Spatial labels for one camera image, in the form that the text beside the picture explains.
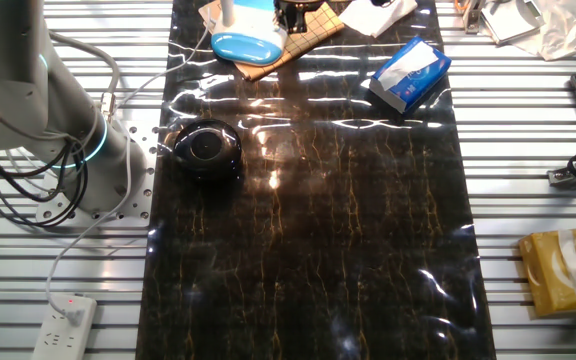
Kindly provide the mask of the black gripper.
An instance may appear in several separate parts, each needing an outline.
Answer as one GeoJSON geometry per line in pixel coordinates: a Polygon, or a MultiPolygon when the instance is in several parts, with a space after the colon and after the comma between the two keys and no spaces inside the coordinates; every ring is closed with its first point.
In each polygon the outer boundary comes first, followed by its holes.
{"type": "Polygon", "coordinates": [[[276,8],[276,23],[287,33],[293,31],[306,31],[305,14],[317,10],[317,0],[274,0],[276,8]],[[291,27],[290,14],[294,12],[294,24],[291,27]]]}

